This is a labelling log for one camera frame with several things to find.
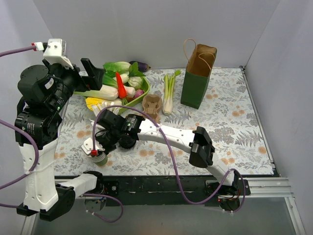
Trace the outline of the black coffee cup lid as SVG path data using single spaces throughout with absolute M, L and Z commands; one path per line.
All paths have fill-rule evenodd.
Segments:
M 134 147 L 134 145 L 136 144 L 136 140 L 130 136 L 125 135 L 121 137 L 118 143 L 122 148 L 130 149 Z

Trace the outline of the stack of green paper cups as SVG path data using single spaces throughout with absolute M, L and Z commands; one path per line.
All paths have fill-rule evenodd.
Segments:
M 104 152 L 99 152 L 97 156 L 88 155 L 88 158 L 97 166 L 104 166 L 108 161 L 108 157 Z

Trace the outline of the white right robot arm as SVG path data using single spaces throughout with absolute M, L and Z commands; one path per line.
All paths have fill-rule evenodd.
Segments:
M 102 135 L 92 137 L 90 155 L 109 154 L 116 149 L 116 144 L 129 149 L 136 141 L 153 141 L 168 144 L 189 154 L 189 163 L 192 166 L 209 171 L 221 184 L 222 191 L 234 194 L 239 189 L 237 173 L 229 167 L 215 152 L 212 140 L 203 127 L 196 130 L 177 129 L 162 126 L 149 116 L 129 114 L 126 117 L 104 110 L 96 120 L 104 128 Z

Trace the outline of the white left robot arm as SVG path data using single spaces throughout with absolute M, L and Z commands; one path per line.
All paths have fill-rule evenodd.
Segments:
M 87 171 L 67 182 L 54 179 L 54 154 L 58 130 L 63 121 L 61 111 L 74 92 L 100 90 L 104 69 L 95 67 L 88 58 L 81 59 L 86 71 L 77 66 L 66 68 L 43 60 L 21 72 L 18 90 L 22 98 L 15 120 L 15 138 L 27 173 L 25 198 L 17 207 L 24 216 L 39 214 L 53 221 L 69 212 L 77 197 L 86 192 L 100 195 L 104 184 L 100 173 Z

